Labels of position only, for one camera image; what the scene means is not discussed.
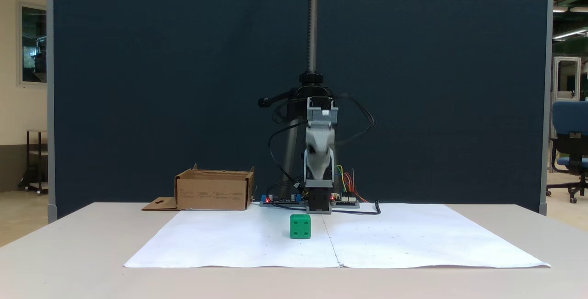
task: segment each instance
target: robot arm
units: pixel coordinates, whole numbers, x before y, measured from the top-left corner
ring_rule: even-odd
[[[334,183],[334,136],[339,108],[328,96],[307,98],[306,150],[304,184],[307,190],[306,211],[329,214],[330,194]]]

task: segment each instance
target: black mount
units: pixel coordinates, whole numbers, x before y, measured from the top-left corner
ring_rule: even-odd
[[[259,98],[258,106],[271,107],[276,102],[288,100],[286,108],[286,121],[296,118],[306,118],[306,99],[309,97],[332,97],[333,93],[328,87],[322,87],[323,75],[320,73],[301,73],[301,87],[294,87],[272,98]]]

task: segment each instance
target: green cube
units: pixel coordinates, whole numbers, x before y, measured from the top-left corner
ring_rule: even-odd
[[[308,214],[290,215],[290,238],[307,240],[311,237],[311,216]]]

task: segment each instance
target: blue backdrop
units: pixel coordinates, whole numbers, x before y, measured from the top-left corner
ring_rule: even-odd
[[[170,196],[195,162],[279,180],[256,101],[298,85],[306,2],[55,0],[59,217]],[[320,0],[319,71],[378,121],[339,154],[362,196],[538,210],[546,4]],[[341,136],[367,125],[340,112]]]

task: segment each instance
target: cardboard box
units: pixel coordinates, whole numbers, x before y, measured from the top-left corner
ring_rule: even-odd
[[[216,209],[244,211],[253,195],[254,167],[250,171],[201,170],[197,165],[175,178],[174,197],[159,197],[143,211]]]

